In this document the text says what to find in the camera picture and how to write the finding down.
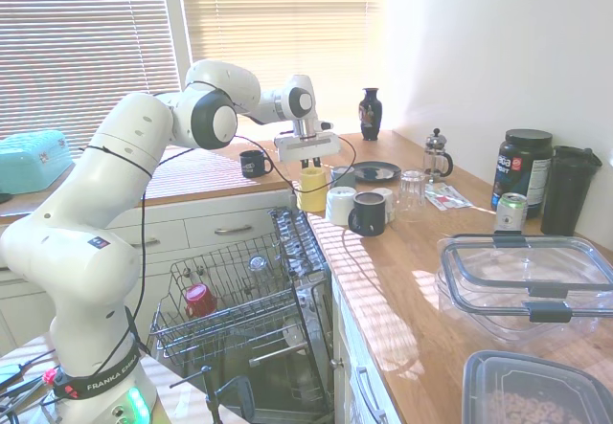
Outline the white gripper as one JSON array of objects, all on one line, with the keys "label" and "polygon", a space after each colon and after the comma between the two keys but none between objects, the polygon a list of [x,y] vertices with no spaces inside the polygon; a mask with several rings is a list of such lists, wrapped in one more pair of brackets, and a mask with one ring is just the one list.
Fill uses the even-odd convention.
[{"label": "white gripper", "polygon": [[337,154],[341,149],[339,137],[333,132],[319,132],[314,137],[302,139],[293,135],[279,135],[274,139],[279,160],[283,163],[301,161],[302,168],[309,167],[313,159],[321,167],[321,157]]}]

